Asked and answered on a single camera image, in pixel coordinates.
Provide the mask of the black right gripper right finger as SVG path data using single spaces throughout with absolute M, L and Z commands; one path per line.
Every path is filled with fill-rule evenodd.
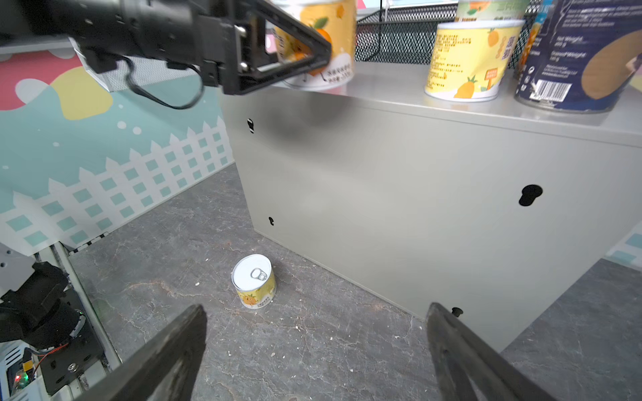
M 438 302 L 428 309 L 426 334 L 442 400 L 554 399 Z

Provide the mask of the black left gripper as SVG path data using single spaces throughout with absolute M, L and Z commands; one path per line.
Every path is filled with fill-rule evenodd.
M 332 47 L 299 11 L 320 1 L 191 1 L 196 60 L 202 83 L 226 95 L 246 95 L 327 66 Z M 294 60 L 270 52 L 266 38 L 279 28 L 303 46 Z

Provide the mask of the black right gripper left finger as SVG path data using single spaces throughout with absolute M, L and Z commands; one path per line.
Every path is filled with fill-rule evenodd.
M 191 305 L 80 400 L 190 400 L 206 348 L 207 314 Z

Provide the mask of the yellow can white lid front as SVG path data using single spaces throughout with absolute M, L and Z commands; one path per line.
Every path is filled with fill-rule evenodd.
M 524 24 L 522 19 L 439 24 L 425 93 L 463 103 L 495 99 Z

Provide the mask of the dark navy label can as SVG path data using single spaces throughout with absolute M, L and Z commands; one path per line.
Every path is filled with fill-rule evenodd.
M 555 1 L 515 97 L 540 109 L 607 112 L 640 67 L 640 1 Z

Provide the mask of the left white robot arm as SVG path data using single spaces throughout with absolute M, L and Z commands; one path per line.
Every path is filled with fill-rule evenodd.
M 299 61 L 279 62 L 265 48 L 271 23 L 304 45 Z M 192 70 L 202 87 L 246 95 L 330 62 L 328 40 L 269 1 L 3 1 L 1 45 L 32 38 L 74 40 L 97 74 L 126 64 L 135 94 L 162 102 L 134 80 L 133 58 Z

